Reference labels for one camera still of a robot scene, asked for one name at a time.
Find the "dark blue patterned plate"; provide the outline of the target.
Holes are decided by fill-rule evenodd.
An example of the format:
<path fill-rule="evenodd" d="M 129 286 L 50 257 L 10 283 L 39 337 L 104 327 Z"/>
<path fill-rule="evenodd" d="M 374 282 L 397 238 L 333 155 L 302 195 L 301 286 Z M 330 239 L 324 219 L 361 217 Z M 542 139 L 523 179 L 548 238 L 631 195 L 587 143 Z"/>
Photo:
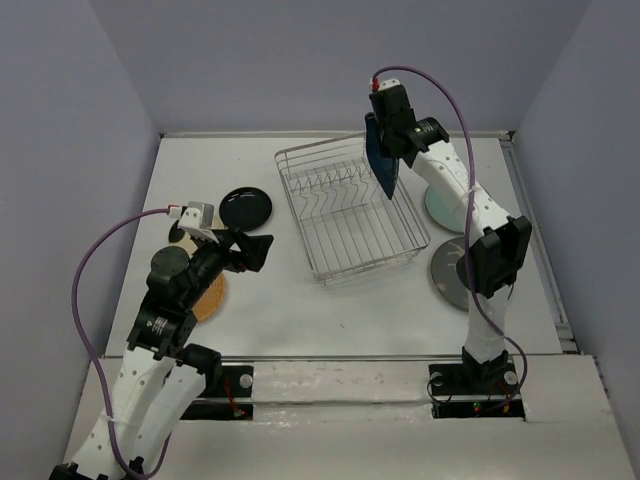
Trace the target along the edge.
<path fill-rule="evenodd" d="M 375 115 L 369 112 L 365 120 L 365 149 L 371 172 L 376 177 L 385 196 L 394 196 L 399 173 L 399 160 L 386 157 L 382 153 Z"/>

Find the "teal flower plate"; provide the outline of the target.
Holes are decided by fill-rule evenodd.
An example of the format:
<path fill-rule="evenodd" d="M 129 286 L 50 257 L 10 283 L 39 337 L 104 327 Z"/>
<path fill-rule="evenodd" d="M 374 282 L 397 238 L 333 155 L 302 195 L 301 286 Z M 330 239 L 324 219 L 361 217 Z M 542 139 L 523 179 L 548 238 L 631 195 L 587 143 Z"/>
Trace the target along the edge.
<path fill-rule="evenodd" d="M 456 220 L 444 201 L 431 186 L 428 186 L 425 190 L 423 204 L 425 211 L 439 226 L 458 234 L 464 232 L 464 227 Z"/>

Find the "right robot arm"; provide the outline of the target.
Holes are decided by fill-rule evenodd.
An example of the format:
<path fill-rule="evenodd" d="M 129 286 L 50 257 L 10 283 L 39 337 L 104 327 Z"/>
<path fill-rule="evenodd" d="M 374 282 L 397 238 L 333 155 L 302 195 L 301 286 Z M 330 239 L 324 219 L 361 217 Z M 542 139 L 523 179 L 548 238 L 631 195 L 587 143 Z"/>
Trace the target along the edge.
<path fill-rule="evenodd" d="M 398 80 L 374 80 L 369 99 L 366 156 L 384 194 L 393 197 L 404 163 L 463 225 L 464 253 L 456 271 L 468 292 L 469 322 L 460 379 L 468 390 L 482 392 L 507 367 L 507 299 L 524 264 L 532 225 L 501 207 L 478 182 L 472 150 L 462 160 L 437 120 L 416 118 Z"/>

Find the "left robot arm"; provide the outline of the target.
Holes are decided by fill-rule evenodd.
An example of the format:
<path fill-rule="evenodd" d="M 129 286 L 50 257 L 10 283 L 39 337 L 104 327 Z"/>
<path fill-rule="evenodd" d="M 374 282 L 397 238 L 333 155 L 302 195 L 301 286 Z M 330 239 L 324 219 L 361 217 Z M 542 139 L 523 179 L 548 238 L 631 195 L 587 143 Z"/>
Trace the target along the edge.
<path fill-rule="evenodd" d="M 260 271 L 273 241 L 213 230 L 193 254 L 176 245 L 154 254 L 116 381 L 101 385 L 103 411 L 52 478 L 150 479 L 159 472 L 185 411 L 221 383 L 220 353 L 188 340 L 197 324 L 193 307 L 223 271 Z"/>

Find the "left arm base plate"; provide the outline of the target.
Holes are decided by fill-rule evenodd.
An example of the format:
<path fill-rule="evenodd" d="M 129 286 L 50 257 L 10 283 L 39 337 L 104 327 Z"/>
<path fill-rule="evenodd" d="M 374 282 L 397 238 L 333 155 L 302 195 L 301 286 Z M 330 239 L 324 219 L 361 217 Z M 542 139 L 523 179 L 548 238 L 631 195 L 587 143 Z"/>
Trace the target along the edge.
<path fill-rule="evenodd" d="M 207 381 L 204 391 L 182 414 L 183 421 L 250 421 L 254 405 L 252 365 L 223 365 L 220 379 Z"/>

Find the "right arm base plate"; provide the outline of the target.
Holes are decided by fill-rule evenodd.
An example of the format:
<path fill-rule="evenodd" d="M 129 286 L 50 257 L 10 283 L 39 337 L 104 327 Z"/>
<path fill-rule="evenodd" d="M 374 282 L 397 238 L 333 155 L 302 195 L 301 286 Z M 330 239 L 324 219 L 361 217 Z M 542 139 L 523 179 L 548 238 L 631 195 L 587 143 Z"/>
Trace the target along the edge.
<path fill-rule="evenodd" d="M 525 419 L 518 385 L 511 361 L 485 380 L 473 380 L 461 363 L 441 363 L 429 366 L 426 390 L 435 419 Z"/>

